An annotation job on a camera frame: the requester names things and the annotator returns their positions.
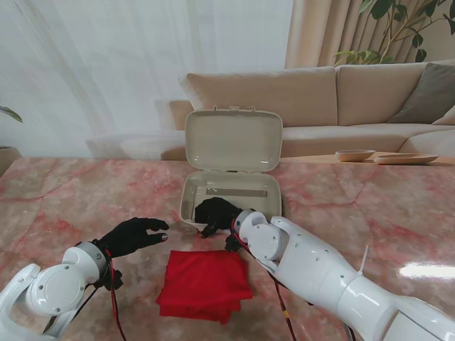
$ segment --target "plant pot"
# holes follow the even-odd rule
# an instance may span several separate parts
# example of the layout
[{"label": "plant pot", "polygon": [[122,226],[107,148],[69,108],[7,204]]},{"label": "plant pot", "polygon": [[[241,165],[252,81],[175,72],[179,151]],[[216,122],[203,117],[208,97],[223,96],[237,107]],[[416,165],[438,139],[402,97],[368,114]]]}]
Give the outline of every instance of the plant pot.
[{"label": "plant pot", "polygon": [[14,147],[0,146],[0,176],[6,172],[14,160],[17,160],[21,156],[21,153]]}]

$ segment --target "pink marble countertop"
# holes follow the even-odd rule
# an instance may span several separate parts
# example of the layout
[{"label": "pink marble countertop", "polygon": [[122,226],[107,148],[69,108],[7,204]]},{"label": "pink marble countertop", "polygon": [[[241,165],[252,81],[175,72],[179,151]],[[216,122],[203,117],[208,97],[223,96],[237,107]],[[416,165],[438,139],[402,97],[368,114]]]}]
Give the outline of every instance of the pink marble countertop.
[{"label": "pink marble countertop", "polygon": [[[255,296],[227,325],[159,317],[155,299],[169,252],[224,247],[224,235],[199,239],[178,215],[193,171],[178,161],[15,161],[0,178],[0,288],[22,266],[54,265],[80,240],[99,238],[131,217],[157,217],[170,224],[169,240],[114,261],[124,274],[117,297],[128,340],[290,340],[273,283],[246,254]],[[283,161],[270,174],[290,220],[356,269],[369,244],[366,277],[455,317],[455,167]],[[346,339],[338,319],[283,294],[299,340]],[[95,295],[63,340],[120,340],[108,292]]]}]

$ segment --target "red cable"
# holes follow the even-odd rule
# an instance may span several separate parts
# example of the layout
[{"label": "red cable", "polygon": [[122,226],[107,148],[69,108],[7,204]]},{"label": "red cable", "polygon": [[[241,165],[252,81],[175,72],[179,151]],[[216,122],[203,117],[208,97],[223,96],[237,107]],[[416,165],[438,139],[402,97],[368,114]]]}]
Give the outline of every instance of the red cable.
[{"label": "red cable", "polygon": [[112,279],[112,282],[111,282],[111,304],[112,304],[112,312],[114,314],[114,320],[115,320],[115,324],[117,325],[117,328],[119,329],[120,331],[120,334],[122,335],[122,339],[124,341],[127,341],[126,337],[124,336],[124,333],[123,333],[123,329],[122,327],[120,326],[120,321],[119,321],[119,311],[117,310],[117,307],[116,307],[116,304],[115,304],[115,292],[114,292],[114,280],[115,280],[115,270],[114,270],[114,263],[112,262],[112,256],[109,252],[108,249],[105,249],[107,255],[109,256],[110,258],[110,262],[109,262],[109,267],[111,268],[111,279]]},{"label": "red cable", "polygon": [[[248,248],[248,246],[246,245],[246,243],[244,243],[241,239],[240,239],[240,236],[237,234],[237,232],[235,231],[235,228],[234,228],[234,224],[235,224],[235,219],[232,220],[232,225],[231,225],[231,233],[234,235],[234,237],[236,238],[236,240],[243,246],[243,248],[253,257],[255,258],[250,249]],[[286,305],[284,304],[284,301],[283,301],[283,298],[282,298],[282,295],[281,293],[279,292],[279,286],[281,285],[280,282],[277,281],[277,279],[275,277],[273,277],[273,275],[271,275],[271,273],[267,272],[269,274],[269,276],[272,278],[274,284],[275,284],[275,289],[277,290],[277,295],[278,295],[278,300],[279,300],[279,305],[283,311],[283,314],[284,314],[284,318],[286,320],[286,324],[287,324],[287,327],[289,329],[289,332],[291,333],[291,337],[292,337],[292,340],[293,341],[296,341],[297,338],[296,338],[296,335],[294,333],[294,329],[292,327],[292,323],[291,323],[291,318],[289,317],[289,313],[287,312],[287,309],[286,309]]]}]

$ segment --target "gray pillow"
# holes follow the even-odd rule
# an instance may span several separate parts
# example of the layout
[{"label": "gray pillow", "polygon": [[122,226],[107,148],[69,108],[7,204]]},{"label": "gray pillow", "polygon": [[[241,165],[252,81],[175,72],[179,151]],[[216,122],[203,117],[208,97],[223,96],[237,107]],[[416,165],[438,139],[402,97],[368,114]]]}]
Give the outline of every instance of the gray pillow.
[{"label": "gray pillow", "polygon": [[428,63],[414,92],[388,122],[431,124],[454,105],[455,66]]}]

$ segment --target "wooden bowl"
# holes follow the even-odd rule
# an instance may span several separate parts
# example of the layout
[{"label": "wooden bowl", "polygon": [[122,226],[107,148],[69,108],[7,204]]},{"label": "wooden bowl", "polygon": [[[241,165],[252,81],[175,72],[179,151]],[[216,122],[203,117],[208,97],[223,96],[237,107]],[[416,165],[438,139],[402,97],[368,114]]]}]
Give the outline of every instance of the wooden bowl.
[{"label": "wooden bowl", "polygon": [[335,153],[338,161],[341,162],[358,162],[363,161],[372,156],[376,151],[367,149],[353,149],[349,151],[337,151]]}]

